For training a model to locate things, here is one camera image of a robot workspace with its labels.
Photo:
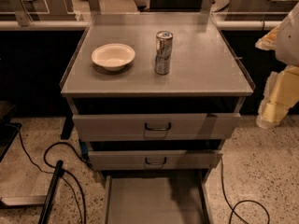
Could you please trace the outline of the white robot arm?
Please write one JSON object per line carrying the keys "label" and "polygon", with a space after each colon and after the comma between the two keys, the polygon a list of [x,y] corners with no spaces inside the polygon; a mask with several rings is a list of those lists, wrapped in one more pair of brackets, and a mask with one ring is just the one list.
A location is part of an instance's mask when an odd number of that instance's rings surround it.
{"label": "white robot arm", "polygon": [[258,109],[256,124],[270,129],[278,126],[299,102],[299,3],[255,47],[272,49],[276,59],[286,65],[283,71],[270,73]]}

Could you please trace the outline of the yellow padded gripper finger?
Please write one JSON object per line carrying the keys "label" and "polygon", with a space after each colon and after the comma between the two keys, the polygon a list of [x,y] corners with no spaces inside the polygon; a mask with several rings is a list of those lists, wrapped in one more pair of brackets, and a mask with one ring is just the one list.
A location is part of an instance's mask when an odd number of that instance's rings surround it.
{"label": "yellow padded gripper finger", "polygon": [[257,126],[263,129],[278,126],[298,102],[299,67],[287,65],[279,73],[271,72],[258,109]]}
{"label": "yellow padded gripper finger", "polygon": [[278,26],[273,28],[270,32],[259,38],[255,43],[255,47],[261,50],[274,50],[276,48],[278,36]]}

